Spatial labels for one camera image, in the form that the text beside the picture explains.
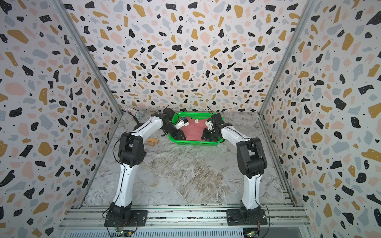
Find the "aluminium rail frame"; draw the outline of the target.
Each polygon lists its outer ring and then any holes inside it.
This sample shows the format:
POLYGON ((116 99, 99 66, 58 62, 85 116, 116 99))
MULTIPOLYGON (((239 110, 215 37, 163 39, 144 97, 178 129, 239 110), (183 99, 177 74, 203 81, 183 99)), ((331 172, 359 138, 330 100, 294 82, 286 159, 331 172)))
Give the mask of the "aluminium rail frame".
POLYGON ((133 230, 131 238, 244 238, 244 229, 258 228, 259 238, 313 238, 304 208, 289 203, 263 206, 265 226, 229 226, 226 210, 239 205, 150 205, 144 227, 105 227, 105 207, 70 209, 59 226, 60 238, 117 238, 117 229, 133 230))

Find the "pink t-shirt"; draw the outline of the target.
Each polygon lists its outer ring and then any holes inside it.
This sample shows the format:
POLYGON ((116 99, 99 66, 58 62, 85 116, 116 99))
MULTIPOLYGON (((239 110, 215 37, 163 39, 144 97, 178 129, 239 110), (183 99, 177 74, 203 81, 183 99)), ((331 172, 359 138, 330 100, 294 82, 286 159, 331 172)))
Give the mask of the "pink t-shirt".
POLYGON ((183 126, 180 130, 184 133, 186 140, 188 141, 202 141, 203 130, 207 129, 206 122, 208 119, 191 119, 185 117, 188 120, 188 126, 183 126))

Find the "small cardboard piece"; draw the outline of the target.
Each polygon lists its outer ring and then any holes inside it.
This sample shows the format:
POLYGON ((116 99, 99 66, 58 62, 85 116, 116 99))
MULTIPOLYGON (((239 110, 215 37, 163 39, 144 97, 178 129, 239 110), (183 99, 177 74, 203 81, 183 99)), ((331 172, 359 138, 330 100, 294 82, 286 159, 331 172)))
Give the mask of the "small cardboard piece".
POLYGON ((148 138, 146 141, 147 141, 147 144, 152 147, 154 147, 155 145, 159 143, 159 139, 156 139, 156 138, 148 138))

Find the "circuit board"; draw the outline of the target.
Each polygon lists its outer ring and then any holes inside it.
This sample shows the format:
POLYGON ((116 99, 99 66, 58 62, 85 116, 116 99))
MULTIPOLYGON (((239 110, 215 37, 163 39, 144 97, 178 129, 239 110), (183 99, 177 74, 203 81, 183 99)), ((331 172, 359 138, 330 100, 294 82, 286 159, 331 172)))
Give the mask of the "circuit board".
POLYGON ((260 233, 258 228, 253 228, 253 229, 244 229, 243 234, 244 234, 244 238, 258 238, 260 233))
POLYGON ((117 238, 131 238, 132 235, 135 233, 133 230, 121 230, 117 229, 117 238))

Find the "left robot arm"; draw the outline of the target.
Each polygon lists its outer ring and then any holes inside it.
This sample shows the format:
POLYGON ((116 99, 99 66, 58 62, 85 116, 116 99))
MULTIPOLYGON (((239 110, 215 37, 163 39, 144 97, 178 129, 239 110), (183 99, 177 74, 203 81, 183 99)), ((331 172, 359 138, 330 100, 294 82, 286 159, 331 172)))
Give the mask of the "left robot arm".
POLYGON ((137 125, 132 132, 124 132, 119 138, 118 159, 120 164, 120 178, 116 195, 105 216, 106 227, 129 226, 133 220, 132 200, 135 177, 139 165, 143 162, 146 151, 144 143, 152 134, 163 130, 165 135, 185 140, 186 137, 180 128, 172 123, 177 113, 167 107, 162 113, 154 113, 145 123, 140 123, 134 117, 137 125))

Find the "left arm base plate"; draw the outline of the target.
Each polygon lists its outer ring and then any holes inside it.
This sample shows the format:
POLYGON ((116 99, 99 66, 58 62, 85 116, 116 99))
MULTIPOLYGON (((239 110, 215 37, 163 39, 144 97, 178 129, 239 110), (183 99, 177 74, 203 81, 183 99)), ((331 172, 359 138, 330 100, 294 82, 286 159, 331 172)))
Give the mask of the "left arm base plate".
POLYGON ((147 210, 128 210, 122 215, 108 212, 105 227, 144 227, 147 220, 147 210))

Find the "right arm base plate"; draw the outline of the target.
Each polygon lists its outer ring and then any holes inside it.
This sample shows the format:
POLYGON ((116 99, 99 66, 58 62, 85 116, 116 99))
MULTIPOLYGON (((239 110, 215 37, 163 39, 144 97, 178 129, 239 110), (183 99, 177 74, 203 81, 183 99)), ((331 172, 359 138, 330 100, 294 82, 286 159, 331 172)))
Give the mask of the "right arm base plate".
POLYGON ((267 216, 263 209, 246 210, 244 207, 240 209, 226 210, 227 224, 229 226, 265 226, 268 224, 267 216))

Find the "microphone on black stand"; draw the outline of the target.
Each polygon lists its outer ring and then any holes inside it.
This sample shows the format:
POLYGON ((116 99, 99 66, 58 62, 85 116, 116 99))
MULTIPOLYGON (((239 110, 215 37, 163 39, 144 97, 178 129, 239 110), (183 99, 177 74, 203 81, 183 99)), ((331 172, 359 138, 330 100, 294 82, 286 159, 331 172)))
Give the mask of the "microphone on black stand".
POLYGON ((141 127, 145 123, 144 112, 137 110, 137 109, 134 109, 132 107, 126 106, 126 105, 122 106, 121 110, 124 113, 127 113, 128 115, 130 115, 134 119, 134 121, 136 123, 134 130, 138 129, 139 127, 141 127))

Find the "green plastic basket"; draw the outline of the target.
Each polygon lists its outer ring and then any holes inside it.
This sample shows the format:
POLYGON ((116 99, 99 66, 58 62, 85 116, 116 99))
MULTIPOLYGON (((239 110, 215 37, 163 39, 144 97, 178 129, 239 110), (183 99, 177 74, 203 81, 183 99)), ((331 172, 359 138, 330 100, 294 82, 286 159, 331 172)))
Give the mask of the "green plastic basket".
MULTIPOLYGON (((210 113, 197 113, 197 112, 178 112, 174 115, 172 122, 177 123, 177 120, 181 117, 190 117, 191 119, 209 119, 211 118, 210 113)), ((217 146, 222 143, 224 140, 221 138, 220 141, 188 141, 188 140, 175 140, 171 135, 168 135, 169 139, 179 145, 192 145, 192 146, 217 146)))

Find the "right circuit board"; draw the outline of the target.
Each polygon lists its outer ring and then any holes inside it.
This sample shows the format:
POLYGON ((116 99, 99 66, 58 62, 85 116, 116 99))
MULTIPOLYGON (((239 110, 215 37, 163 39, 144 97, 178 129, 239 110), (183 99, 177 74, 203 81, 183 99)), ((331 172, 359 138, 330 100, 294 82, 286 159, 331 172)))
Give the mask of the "right circuit board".
POLYGON ((258 238, 260 233, 258 228, 253 228, 253 229, 244 229, 243 234, 244 234, 244 238, 258 238))

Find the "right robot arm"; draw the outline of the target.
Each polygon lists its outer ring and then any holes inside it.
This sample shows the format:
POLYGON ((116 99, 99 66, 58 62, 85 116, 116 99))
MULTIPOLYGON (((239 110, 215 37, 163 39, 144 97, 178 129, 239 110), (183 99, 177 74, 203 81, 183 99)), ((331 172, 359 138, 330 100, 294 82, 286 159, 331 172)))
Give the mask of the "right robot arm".
POLYGON ((259 138, 249 138, 237 131, 231 123, 226 123, 220 114, 211 115, 206 121, 202 139, 218 142, 228 141, 237 150, 237 164, 244 177, 244 193, 240 208, 226 210, 227 224, 266 225, 267 216, 261 208, 260 183, 267 168, 267 160, 262 142, 259 138))

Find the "left circuit board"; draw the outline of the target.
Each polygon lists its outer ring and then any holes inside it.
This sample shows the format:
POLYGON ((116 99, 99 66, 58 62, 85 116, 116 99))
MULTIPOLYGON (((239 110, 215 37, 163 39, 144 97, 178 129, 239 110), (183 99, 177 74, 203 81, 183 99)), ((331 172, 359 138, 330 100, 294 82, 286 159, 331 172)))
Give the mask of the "left circuit board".
POLYGON ((121 230, 117 229, 117 238, 131 238, 132 235, 135 233, 133 230, 121 230))

